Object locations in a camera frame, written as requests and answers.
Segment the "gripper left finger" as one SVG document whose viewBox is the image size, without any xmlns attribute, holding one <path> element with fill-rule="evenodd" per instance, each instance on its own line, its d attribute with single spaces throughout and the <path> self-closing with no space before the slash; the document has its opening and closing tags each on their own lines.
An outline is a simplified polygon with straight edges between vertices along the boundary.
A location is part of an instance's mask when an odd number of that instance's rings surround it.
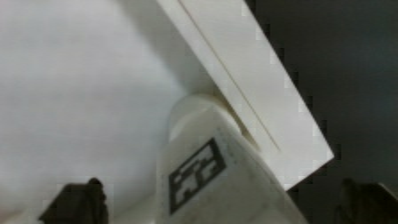
<svg viewBox="0 0 398 224">
<path fill-rule="evenodd" d="M 42 224 L 108 224 L 103 184 L 90 178 L 85 184 L 67 184 L 39 216 Z"/>
</svg>

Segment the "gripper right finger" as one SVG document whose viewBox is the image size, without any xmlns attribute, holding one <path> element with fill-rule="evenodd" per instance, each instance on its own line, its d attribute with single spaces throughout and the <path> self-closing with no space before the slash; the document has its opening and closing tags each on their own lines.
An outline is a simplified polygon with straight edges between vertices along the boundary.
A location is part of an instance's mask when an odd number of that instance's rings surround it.
<svg viewBox="0 0 398 224">
<path fill-rule="evenodd" d="M 343 180 L 334 224 L 398 224 L 398 195 L 382 183 Z"/>
</svg>

